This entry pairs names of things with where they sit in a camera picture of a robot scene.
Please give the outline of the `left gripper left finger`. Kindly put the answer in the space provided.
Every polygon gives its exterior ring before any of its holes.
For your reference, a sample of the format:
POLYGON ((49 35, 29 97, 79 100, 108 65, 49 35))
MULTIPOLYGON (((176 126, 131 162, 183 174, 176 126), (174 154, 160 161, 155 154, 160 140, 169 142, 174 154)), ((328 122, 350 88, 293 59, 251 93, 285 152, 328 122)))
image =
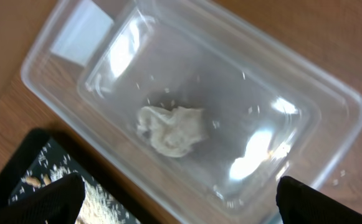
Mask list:
POLYGON ((75 223, 84 199, 83 178, 78 173, 69 174, 0 208, 0 223, 75 223))

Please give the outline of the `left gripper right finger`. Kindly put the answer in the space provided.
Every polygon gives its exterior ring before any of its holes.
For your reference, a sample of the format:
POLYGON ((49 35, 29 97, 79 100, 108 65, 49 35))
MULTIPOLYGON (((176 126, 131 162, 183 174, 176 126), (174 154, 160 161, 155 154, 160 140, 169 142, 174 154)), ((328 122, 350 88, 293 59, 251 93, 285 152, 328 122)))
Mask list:
POLYGON ((284 224, 362 224, 362 214, 291 176, 280 179, 276 204, 284 224))

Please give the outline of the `peanut and rice scraps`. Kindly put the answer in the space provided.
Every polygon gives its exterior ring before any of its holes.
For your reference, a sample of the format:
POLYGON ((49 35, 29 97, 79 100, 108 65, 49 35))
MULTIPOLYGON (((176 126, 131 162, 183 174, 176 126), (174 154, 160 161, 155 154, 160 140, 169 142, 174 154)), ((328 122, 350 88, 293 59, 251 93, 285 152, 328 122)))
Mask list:
POLYGON ((8 203, 24 199, 36 190, 74 172, 79 173, 85 183, 85 199, 76 223, 132 224, 140 222, 75 159, 62 148, 54 148, 52 144, 40 150, 12 191, 8 203))

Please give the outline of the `white napkin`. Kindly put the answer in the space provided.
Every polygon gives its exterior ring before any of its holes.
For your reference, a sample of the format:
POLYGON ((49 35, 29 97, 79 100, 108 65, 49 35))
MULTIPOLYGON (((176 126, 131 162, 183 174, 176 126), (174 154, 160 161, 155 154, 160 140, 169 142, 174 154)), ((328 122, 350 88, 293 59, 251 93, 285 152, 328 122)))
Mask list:
POLYGON ((208 138, 202 108, 179 106, 171 111, 144 106, 137 113, 138 134, 149 133, 149 142, 156 152, 166 157, 183 157, 193 145, 208 138))

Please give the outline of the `black plastic tray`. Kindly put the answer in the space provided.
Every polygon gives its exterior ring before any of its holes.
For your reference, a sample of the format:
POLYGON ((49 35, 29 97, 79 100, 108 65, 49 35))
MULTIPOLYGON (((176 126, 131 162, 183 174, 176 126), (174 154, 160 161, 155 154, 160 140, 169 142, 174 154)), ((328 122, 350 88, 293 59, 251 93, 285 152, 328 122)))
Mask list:
POLYGON ((0 208, 9 206, 9 198, 16 188, 26 169, 36 159, 40 150, 52 144, 54 148, 60 147, 75 159, 90 175, 92 175, 102 187, 118 200, 139 223, 157 223, 157 219, 151 215, 142 205, 133 199, 122 187, 115 183, 103 169, 98 166, 96 160, 87 159, 86 155, 79 152, 80 146, 64 135, 51 136, 43 129, 32 129, 22 140, 20 146, 10 158, 0 173, 0 208))

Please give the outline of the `clear plastic bin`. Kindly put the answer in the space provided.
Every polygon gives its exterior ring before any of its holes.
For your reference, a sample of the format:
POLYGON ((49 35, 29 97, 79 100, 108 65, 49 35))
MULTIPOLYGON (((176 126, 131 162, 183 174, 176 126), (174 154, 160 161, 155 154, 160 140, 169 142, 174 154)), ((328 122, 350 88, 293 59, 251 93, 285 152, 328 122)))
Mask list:
POLYGON ((362 129, 362 96, 211 1, 59 1, 22 81, 182 223, 280 223, 290 175, 320 188, 362 129), (202 110, 180 158, 145 106, 202 110))

